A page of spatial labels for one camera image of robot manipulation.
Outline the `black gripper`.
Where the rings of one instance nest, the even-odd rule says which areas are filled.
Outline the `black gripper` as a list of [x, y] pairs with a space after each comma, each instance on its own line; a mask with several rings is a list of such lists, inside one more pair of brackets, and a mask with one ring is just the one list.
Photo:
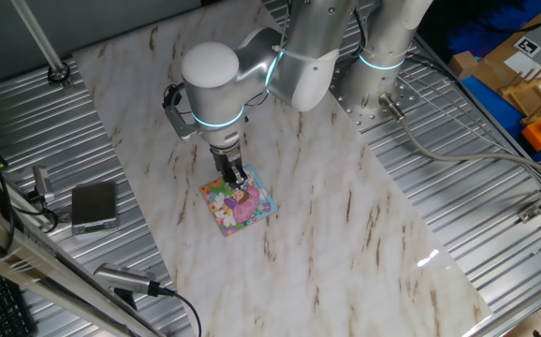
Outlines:
[[223, 174], [226, 184], [233, 188], [242, 188], [247, 183], [248, 176], [242, 168], [241, 146], [210, 147], [215, 167]]

